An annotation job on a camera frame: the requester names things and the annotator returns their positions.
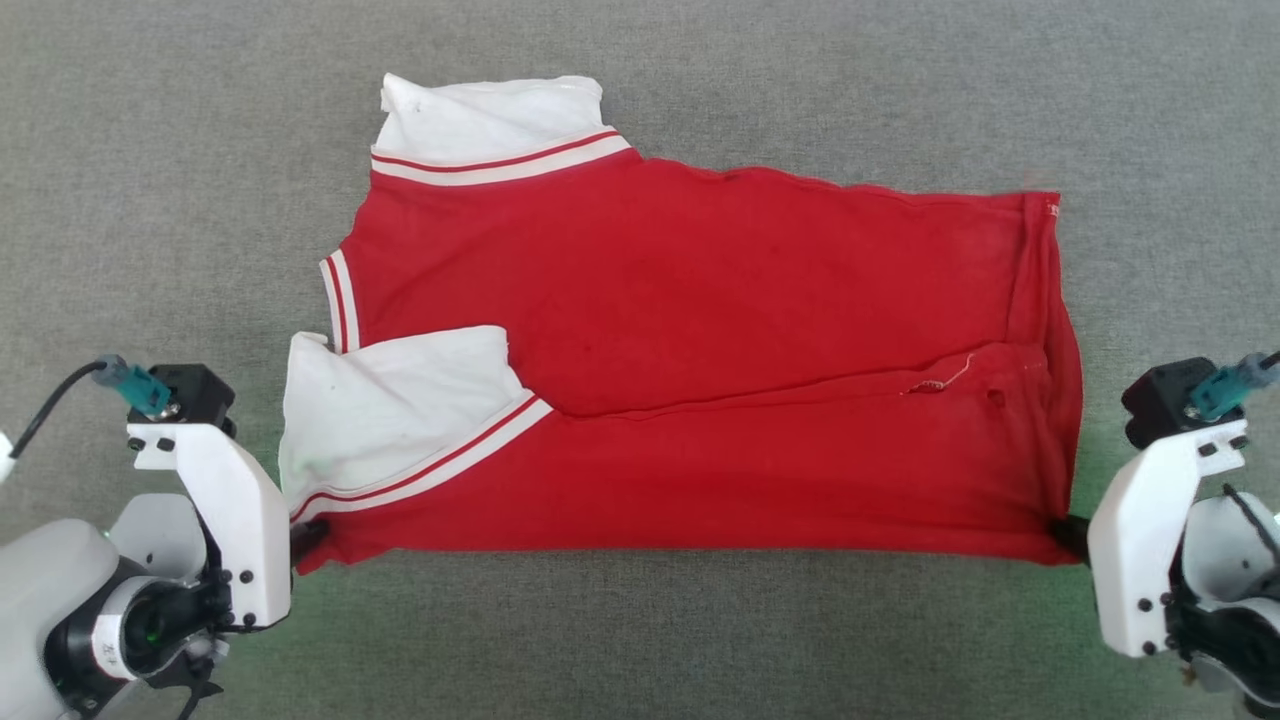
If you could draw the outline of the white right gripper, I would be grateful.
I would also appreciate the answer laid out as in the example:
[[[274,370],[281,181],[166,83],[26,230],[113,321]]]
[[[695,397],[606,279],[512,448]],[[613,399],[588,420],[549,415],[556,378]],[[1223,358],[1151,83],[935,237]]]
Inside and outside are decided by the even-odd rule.
[[[1165,647],[1169,573],[1190,507],[1208,477],[1245,464],[1233,441],[1245,420],[1155,441],[1126,462],[1089,520],[1066,515],[1050,534],[1069,562],[1091,565],[1100,629],[1112,651],[1142,659]]]

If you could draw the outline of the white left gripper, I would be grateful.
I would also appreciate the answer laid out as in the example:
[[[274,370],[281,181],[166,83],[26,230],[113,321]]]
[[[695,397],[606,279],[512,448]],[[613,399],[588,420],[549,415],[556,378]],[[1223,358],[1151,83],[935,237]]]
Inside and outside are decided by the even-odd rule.
[[[184,495],[141,495],[127,505],[127,556],[150,574],[209,583],[227,607],[221,632],[260,632],[291,612],[292,566],[329,536],[320,518],[289,528],[285,500],[257,460],[223,429],[131,423],[134,468],[173,471]]]

